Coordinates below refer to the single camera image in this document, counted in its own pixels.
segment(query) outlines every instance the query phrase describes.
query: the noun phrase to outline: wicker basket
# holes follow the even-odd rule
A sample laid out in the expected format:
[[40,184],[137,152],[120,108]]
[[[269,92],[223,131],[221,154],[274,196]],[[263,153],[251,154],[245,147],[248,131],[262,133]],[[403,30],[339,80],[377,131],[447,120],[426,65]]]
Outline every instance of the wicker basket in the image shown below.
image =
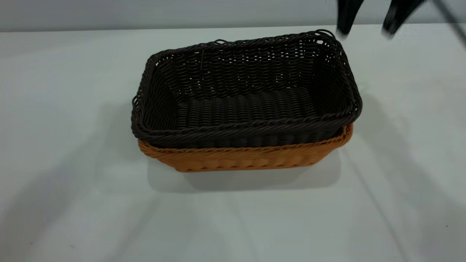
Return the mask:
[[313,165],[335,148],[346,144],[353,124],[343,127],[340,136],[328,140],[267,147],[173,149],[156,148],[139,140],[139,148],[149,157],[180,172],[272,169]]
[[131,127],[158,148],[289,145],[334,137],[361,107],[340,42],[317,30],[151,56]]

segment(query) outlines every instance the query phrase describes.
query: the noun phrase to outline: stacked baskets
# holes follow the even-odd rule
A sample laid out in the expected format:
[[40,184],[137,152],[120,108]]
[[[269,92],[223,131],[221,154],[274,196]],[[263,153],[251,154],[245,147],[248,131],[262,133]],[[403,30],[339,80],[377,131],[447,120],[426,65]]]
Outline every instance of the stacked baskets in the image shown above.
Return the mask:
[[151,56],[131,128],[182,172],[284,168],[347,143],[361,107],[340,42],[317,30]]

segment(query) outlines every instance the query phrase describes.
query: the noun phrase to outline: table surface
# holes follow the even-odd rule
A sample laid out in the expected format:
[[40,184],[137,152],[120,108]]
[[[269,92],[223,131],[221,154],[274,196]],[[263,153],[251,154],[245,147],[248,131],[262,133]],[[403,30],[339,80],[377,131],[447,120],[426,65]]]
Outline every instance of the table surface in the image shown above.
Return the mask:
[[0,34],[0,261],[466,260],[466,50],[355,25],[353,138],[312,167],[179,173],[130,130],[147,58],[334,26]]

